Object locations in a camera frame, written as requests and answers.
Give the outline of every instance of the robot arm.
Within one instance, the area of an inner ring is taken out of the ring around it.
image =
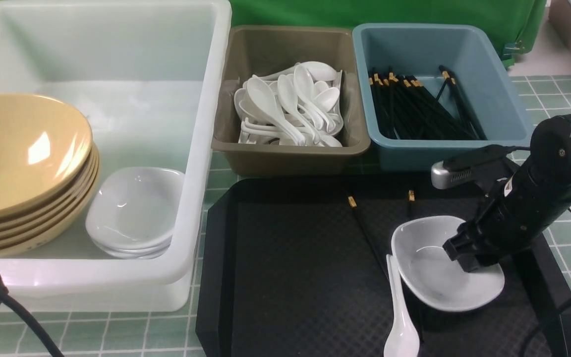
[[[443,246],[466,272],[496,264],[527,249],[571,206],[571,115],[541,122],[530,140],[530,156],[505,180],[490,167],[516,147],[489,145],[433,165],[431,181],[446,189],[475,181],[487,195],[476,216]]]

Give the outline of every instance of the spoon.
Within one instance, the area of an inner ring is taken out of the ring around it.
[[[392,255],[387,255],[387,272],[389,285],[392,288],[392,299],[394,299],[394,325],[387,337],[383,356],[417,357],[420,339],[406,309],[398,260]]]
[[[323,91],[326,89],[329,89],[329,84],[327,84],[327,82],[318,81],[317,83],[314,83],[314,93],[316,95],[323,93]]]
[[[317,104],[319,104],[319,108],[326,113],[331,111],[336,102],[338,101],[338,97],[340,97],[341,91],[338,90],[336,87],[327,88],[326,90],[322,91],[317,95],[314,99]]]
[[[315,145],[317,146],[318,144],[320,144],[320,142],[325,142],[326,146],[331,146],[331,147],[343,146],[340,141],[336,140],[335,138],[333,138],[333,136],[324,131],[319,132],[316,131],[315,129],[309,129],[303,126],[299,126],[296,129],[301,131],[301,133],[303,133],[306,136],[306,138],[308,136],[310,136],[311,138],[315,134],[319,135],[320,140],[319,142],[315,143]],[[242,122],[241,132],[249,133],[251,135],[254,134],[254,135],[263,135],[263,136],[270,136],[272,135],[272,133],[282,133],[282,131],[280,131],[279,128],[277,128],[276,126],[253,124],[250,122],[248,118],[245,118],[245,120]]]
[[[237,115],[240,118],[243,118],[245,115],[245,113],[239,107],[239,103],[242,100],[244,100],[244,97],[245,97],[245,89],[244,88],[239,88],[238,90],[235,91],[235,94],[233,95],[233,104],[235,105],[235,111],[237,112]]]
[[[305,104],[297,103],[297,106],[303,110],[303,116],[312,120],[314,127],[318,130],[323,129],[323,118],[315,111],[311,111]]]
[[[268,84],[268,86],[270,87],[270,89],[272,90],[272,93],[274,93],[275,95],[279,94],[279,88],[277,86],[277,81],[274,81],[270,84]]]
[[[309,133],[303,133],[303,135],[306,136],[306,138],[311,138],[311,135]],[[282,138],[279,139],[279,145],[294,145],[294,142],[290,139],[290,138]],[[340,141],[336,140],[335,138],[333,138],[330,135],[321,135],[321,141],[319,142],[319,144],[313,145],[313,146],[319,146],[319,147],[342,147],[343,145],[341,145]]]
[[[343,75],[345,75],[345,72],[343,72],[343,71],[338,72],[338,75],[336,75],[336,79],[332,82],[332,88],[338,89],[339,93],[341,92],[341,81],[343,79]],[[336,119],[333,119],[337,123],[336,128],[333,131],[329,132],[329,134],[331,136],[336,136],[343,129],[343,126],[345,124],[343,117],[341,116],[341,102],[340,102],[340,100],[338,100],[336,102],[336,105],[334,106],[334,108],[332,108],[330,113],[328,113],[327,115],[330,118],[333,115],[336,116]]]
[[[281,106],[285,109],[286,112],[290,113],[290,115],[293,115],[295,118],[299,119],[301,124],[303,124],[303,126],[312,133],[312,142],[314,145],[319,144],[321,141],[319,132],[310,125],[310,122],[308,122],[308,120],[305,119],[297,109],[299,97],[294,90],[294,84],[290,82],[290,80],[288,80],[285,75],[282,74],[279,75],[279,79],[277,79],[277,88]]]
[[[333,131],[336,124],[327,117],[327,113],[323,113],[323,111],[314,104],[312,99],[314,95],[314,81],[310,72],[301,65],[294,68],[294,90],[299,98],[303,100],[304,107],[308,109],[309,114],[311,116],[320,116],[321,119],[326,122],[327,131]],[[316,122],[315,126],[317,129],[321,129]]]
[[[312,120],[312,117],[308,113],[303,113],[301,115],[307,120]],[[336,121],[336,122],[338,122],[340,120],[340,117],[338,115],[335,115],[334,113],[328,113],[327,117],[330,118],[331,120]],[[299,123],[298,119],[296,119],[293,115],[290,115],[288,113],[285,114],[285,119],[288,120],[294,126],[301,126],[302,125]]]
[[[296,145],[294,143],[294,141],[292,140],[292,138],[290,138],[290,136],[288,134],[284,133],[283,131],[280,131],[278,128],[276,128],[274,126],[268,126],[265,128],[257,128],[256,124],[248,124],[247,122],[243,121],[241,124],[241,131],[243,131],[245,133],[249,133],[251,135],[256,135],[256,136],[260,136],[261,138],[264,138],[264,140],[258,138],[257,142],[258,143],[261,142],[261,144],[268,142],[273,138],[278,138],[279,140],[289,140],[288,142],[291,143],[290,145]],[[311,135],[304,135],[304,138],[306,139],[306,144],[308,142],[311,142]]]
[[[247,97],[274,126],[290,136],[297,145],[305,145],[305,136],[286,120],[268,84],[258,78],[248,79]]]
[[[264,81],[276,81],[276,79],[279,78],[279,75],[294,73],[294,69],[297,66],[306,68],[316,81],[333,81],[336,79],[337,72],[334,68],[332,68],[330,65],[327,65],[326,63],[317,61],[297,63],[288,69],[284,69],[280,72],[268,74],[258,78],[263,79]]]
[[[258,113],[257,110],[254,110],[253,106],[249,105],[249,101],[247,99],[242,99],[241,102],[237,104],[241,113],[238,113],[240,118],[250,118],[255,122],[261,122],[262,124],[272,124],[269,120],[263,118],[261,113]]]

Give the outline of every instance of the dish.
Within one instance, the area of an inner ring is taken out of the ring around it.
[[[68,186],[64,187],[59,194],[54,196],[54,200],[36,210],[20,213],[20,215],[14,219],[0,220],[0,239],[32,229],[42,222],[47,221],[47,219],[50,219],[50,217],[57,214],[57,212],[63,210],[68,199],[80,192],[85,192],[87,189],[86,185],[93,179],[93,172],[95,172],[94,169],[97,161],[98,151],[93,148],[79,174],[77,174],[75,179],[73,179]]]
[[[172,236],[184,174],[153,167],[114,172],[89,208],[85,228],[110,249],[159,246]]]
[[[57,221],[54,225],[50,226],[45,224],[41,226],[42,231],[37,230],[36,235],[27,239],[26,241],[19,242],[18,244],[0,249],[0,257],[7,257],[10,255],[16,255],[24,253],[25,251],[39,248],[40,246],[52,241],[58,237],[65,229],[69,228],[72,223],[81,215],[83,208],[87,206],[91,198],[94,196],[95,187],[98,183],[100,165],[97,167],[97,171],[94,174],[93,181],[89,186],[87,192],[77,198],[77,204],[72,207],[72,210],[64,215],[61,221]]]
[[[38,217],[34,221],[30,221],[22,226],[14,227],[6,231],[0,232],[0,248],[6,246],[12,246],[17,242],[23,242],[31,237],[34,237],[37,233],[44,231],[45,228],[53,226],[57,222],[61,221],[66,217],[77,205],[81,203],[84,199],[84,193],[88,192],[89,188],[93,184],[93,180],[98,174],[98,155],[93,150],[92,155],[94,156],[90,175],[82,182],[79,190],[73,192],[70,196],[66,197],[65,200],[52,211],[49,211],[45,215]]]
[[[165,251],[167,251],[167,249],[169,248],[170,244],[171,244],[171,240],[168,242],[165,242],[163,245],[161,246],[155,246],[152,247],[151,249],[142,249],[142,250],[135,250],[132,252],[127,252],[127,251],[119,251],[117,249],[111,249],[108,248],[106,246],[103,246],[102,244],[100,244],[99,242],[96,241],[92,241],[98,248],[100,248],[102,251],[104,251],[105,253],[115,257],[115,258],[120,258],[120,259],[151,259],[151,258],[157,258],[159,256],[161,256],[162,254],[165,253]]]
[[[0,218],[59,192],[82,167],[91,143],[89,123],[76,108],[39,95],[1,94]]]
[[[504,289],[506,280],[499,264],[466,273],[442,249],[463,222],[453,216],[424,217],[406,222],[392,235],[392,252],[406,286],[437,310],[474,310]]]

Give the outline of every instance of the yellow bowl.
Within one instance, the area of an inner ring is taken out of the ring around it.
[[[12,237],[33,229],[41,225],[45,221],[54,217],[66,207],[68,201],[75,195],[85,192],[87,185],[93,179],[93,172],[97,167],[98,151],[95,146],[89,153],[89,158],[83,165],[81,171],[77,174],[66,187],[64,187],[57,195],[51,197],[47,204],[39,206],[23,212],[21,215],[14,216],[10,220],[0,221],[0,240]]]
[[[87,206],[91,197],[95,194],[95,187],[98,183],[100,172],[100,161],[93,173],[93,178],[88,184],[87,190],[77,195],[75,199],[57,216],[52,217],[49,221],[23,234],[22,239],[14,237],[7,241],[8,244],[0,244],[0,257],[20,254],[28,250],[38,248],[56,237],[58,237],[65,229],[69,228],[72,223],[81,215],[83,208]]]
[[[38,95],[0,95],[0,218],[67,185],[91,142],[89,123],[73,106]]]

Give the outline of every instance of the white bowl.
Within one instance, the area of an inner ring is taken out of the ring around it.
[[[89,207],[85,228],[110,249],[160,246],[173,233],[184,174],[130,167],[107,178]]]
[[[115,249],[111,249],[111,248],[107,248],[106,246],[103,246],[102,244],[100,244],[99,242],[93,241],[93,243],[100,248],[102,251],[104,251],[105,253],[111,255],[112,257],[115,258],[120,258],[120,259],[152,259],[152,258],[157,258],[159,256],[161,256],[162,254],[165,253],[165,251],[167,251],[167,249],[170,246],[169,244],[163,245],[163,246],[156,246],[155,249],[153,250],[149,250],[149,249],[145,249],[145,250],[136,250],[133,251],[133,253],[127,252],[127,251],[119,251],[119,250],[115,250]]]
[[[473,310],[493,301],[504,289],[499,264],[466,273],[442,249],[463,222],[452,216],[425,217],[399,226],[392,236],[392,253],[406,286],[437,310]]]

